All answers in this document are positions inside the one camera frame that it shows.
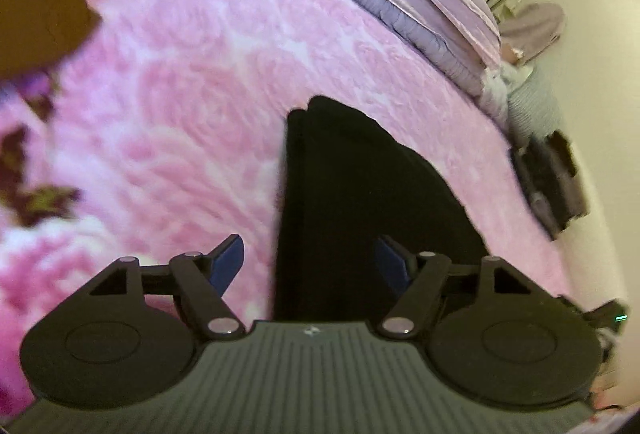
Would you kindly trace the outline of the black sweater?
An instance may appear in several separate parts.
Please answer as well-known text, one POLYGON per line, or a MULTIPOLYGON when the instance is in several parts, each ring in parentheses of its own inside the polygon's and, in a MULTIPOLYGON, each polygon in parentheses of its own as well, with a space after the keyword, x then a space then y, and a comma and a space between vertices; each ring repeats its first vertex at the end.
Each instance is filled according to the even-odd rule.
POLYGON ((456 264, 488 254, 445 179, 375 120, 322 96, 288 113, 273 319, 380 320, 397 299, 375 261, 382 235, 456 264))

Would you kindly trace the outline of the grey striped pillow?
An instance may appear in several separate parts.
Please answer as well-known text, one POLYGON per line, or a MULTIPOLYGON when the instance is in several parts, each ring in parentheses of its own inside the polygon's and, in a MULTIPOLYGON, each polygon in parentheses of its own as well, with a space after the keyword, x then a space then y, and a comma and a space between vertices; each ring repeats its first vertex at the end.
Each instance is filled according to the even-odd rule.
POLYGON ((514 146, 526 147, 529 139, 544 140, 555 131, 565 131, 565 121, 550 82, 539 66, 530 66, 523 82, 508 94, 509 134, 514 146))

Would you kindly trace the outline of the stack of folded clothes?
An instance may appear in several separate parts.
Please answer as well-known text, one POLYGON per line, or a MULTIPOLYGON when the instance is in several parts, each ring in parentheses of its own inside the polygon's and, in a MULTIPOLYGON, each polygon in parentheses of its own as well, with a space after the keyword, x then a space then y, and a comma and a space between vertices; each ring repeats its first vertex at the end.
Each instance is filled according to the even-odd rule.
POLYGON ((554 241, 575 219, 589 214, 589 204, 570 142, 561 133, 512 147, 510 160, 529 209, 554 241))

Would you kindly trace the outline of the pink floral bed blanket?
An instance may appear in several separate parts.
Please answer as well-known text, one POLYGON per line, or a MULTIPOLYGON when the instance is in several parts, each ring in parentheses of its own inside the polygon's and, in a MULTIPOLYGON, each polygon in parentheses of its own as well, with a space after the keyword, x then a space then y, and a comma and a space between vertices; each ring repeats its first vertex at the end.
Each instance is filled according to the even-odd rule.
POLYGON ((32 402, 18 362, 27 330, 122 255, 160 264, 237 233, 227 302, 270 310, 285 117, 316 94, 375 119, 420 153, 488 250, 553 294, 558 247, 522 197, 503 134, 431 63, 350 0, 88 0, 98 30, 53 73, 49 123, 18 94, 2 131, 27 128, 31 186, 71 186, 71 219, 1 216, 1 414, 32 402))

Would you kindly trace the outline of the hanging pink garment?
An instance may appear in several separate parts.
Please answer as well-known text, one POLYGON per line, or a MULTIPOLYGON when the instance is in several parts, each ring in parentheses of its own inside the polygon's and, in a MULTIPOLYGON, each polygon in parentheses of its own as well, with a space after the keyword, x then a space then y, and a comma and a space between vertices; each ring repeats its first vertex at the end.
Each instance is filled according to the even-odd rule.
POLYGON ((547 50, 562 35, 565 12, 558 4, 528 4, 499 23, 501 58, 510 64, 524 64, 547 50))

